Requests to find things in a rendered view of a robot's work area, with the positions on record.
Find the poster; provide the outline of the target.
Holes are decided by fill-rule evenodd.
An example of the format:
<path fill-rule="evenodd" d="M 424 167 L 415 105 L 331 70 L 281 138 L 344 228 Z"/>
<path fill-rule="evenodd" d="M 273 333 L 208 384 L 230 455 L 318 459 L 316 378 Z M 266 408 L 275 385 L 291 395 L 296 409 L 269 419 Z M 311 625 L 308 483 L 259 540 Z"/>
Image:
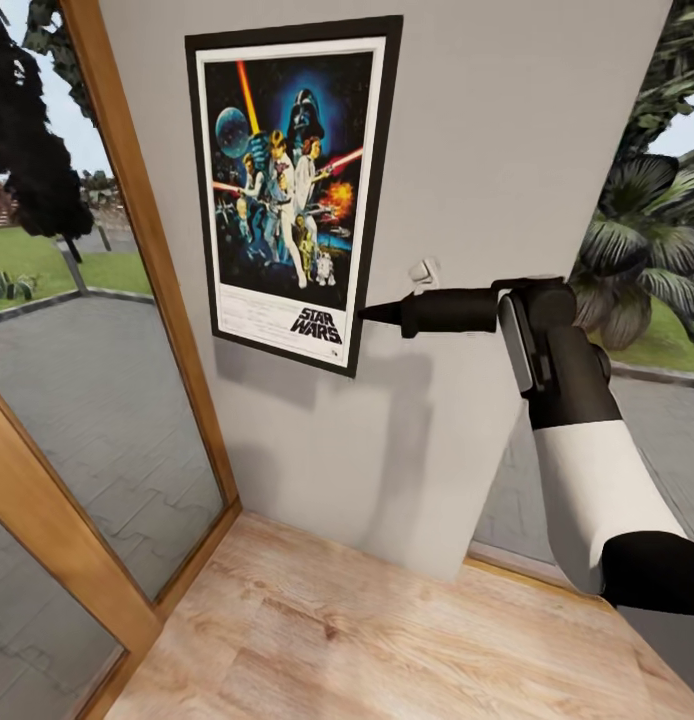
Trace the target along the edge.
<path fill-rule="evenodd" d="M 184 37 L 213 336 L 357 376 L 402 32 Z"/>

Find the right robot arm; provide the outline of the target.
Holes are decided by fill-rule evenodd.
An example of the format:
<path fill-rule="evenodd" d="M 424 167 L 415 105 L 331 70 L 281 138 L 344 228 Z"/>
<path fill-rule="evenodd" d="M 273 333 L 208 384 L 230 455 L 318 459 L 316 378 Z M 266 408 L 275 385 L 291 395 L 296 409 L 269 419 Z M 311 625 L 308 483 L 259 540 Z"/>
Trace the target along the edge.
<path fill-rule="evenodd" d="M 536 442 L 551 550 L 580 591 L 619 616 L 694 692 L 694 542 L 662 499 L 608 387 L 611 363 L 580 326 L 564 275 L 441 289 L 439 259 L 409 268 L 402 301 L 357 310 L 401 336 L 496 333 L 497 320 Z M 502 294 L 502 291 L 503 292 Z"/>

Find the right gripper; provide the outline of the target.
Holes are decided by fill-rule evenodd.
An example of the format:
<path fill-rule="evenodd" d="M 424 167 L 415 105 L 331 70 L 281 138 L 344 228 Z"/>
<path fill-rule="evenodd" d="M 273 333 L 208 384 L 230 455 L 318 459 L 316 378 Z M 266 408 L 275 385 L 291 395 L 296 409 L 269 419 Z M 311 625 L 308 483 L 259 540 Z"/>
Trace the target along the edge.
<path fill-rule="evenodd" d="M 411 292 L 402 301 L 357 310 L 362 319 L 401 325 L 401 336 L 415 339 L 417 330 L 463 330 L 465 290 Z"/>

